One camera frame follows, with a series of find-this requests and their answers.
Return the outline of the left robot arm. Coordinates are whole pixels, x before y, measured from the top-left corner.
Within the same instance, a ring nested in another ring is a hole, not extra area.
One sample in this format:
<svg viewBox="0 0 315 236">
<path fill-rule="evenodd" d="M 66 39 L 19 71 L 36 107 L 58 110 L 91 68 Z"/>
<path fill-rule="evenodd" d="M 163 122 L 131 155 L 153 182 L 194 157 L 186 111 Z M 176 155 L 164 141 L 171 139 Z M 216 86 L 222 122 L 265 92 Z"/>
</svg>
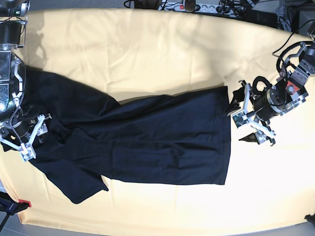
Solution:
<svg viewBox="0 0 315 236">
<path fill-rule="evenodd" d="M 282 116 L 305 102 L 308 93 L 305 84 L 315 74 L 315 25 L 308 29 L 309 41 L 299 41 L 288 46 L 278 56 L 276 84 L 258 76 L 252 84 L 241 81 L 242 107 L 232 115 L 237 127 L 249 125 L 254 132 L 241 138 L 248 143 L 276 143 L 276 133 L 270 120 Z"/>
</svg>

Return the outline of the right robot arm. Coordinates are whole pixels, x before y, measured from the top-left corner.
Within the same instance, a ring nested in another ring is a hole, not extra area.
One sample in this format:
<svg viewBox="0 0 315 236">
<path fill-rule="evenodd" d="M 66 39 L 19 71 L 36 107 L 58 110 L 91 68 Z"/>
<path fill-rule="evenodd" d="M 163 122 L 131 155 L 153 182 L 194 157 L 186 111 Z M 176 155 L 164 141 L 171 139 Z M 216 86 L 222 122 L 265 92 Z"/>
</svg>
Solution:
<svg viewBox="0 0 315 236">
<path fill-rule="evenodd" d="M 26 42 L 26 26 L 31 2 L 0 2 L 0 143 L 34 157 L 35 149 L 48 136 L 52 118 L 47 98 L 53 92 L 43 70 L 26 65 L 16 51 Z"/>
</svg>

